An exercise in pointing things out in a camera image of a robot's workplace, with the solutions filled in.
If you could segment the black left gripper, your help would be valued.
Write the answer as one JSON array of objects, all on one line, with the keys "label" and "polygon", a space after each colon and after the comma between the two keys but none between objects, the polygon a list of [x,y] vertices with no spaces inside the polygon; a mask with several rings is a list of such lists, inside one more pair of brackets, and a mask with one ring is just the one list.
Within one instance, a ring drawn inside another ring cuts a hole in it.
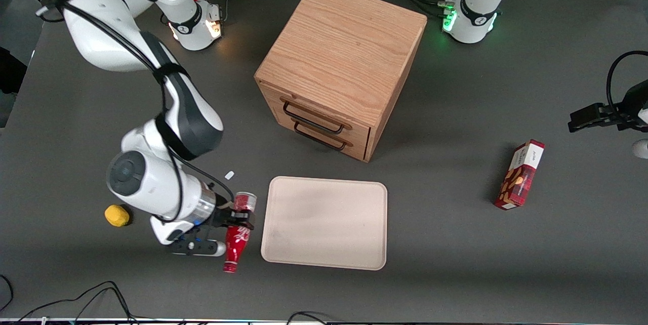
[{"label": "black left gripper", "polygon": [[[609,121],[612,125],[616,125],[618,131],[625,129],[647,131],[647,80],[629,88],[619,103],[613,102],[611,81],[607,80],[605,95],[608,106],[603,103],[593,103],[570,113],[568,123],[570,133],[592,127],[606,127],[609,125]],[[608,107],[611,109],[610,117],[608,116]]]}]

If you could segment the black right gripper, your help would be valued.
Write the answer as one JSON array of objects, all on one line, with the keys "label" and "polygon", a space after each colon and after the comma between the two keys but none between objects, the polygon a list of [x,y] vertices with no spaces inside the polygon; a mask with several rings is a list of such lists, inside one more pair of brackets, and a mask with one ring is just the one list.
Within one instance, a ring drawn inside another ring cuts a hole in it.
[{"label": "black right gripper", "polygon": [[236,218],[250,218],[254,216],[253,210],[234,209],[233,204],[224,204],[215,207],[212,214],[205,221],[205,226],[209,229],[213,228],[243,228],[254,230],[254,220],[236,220]]}]

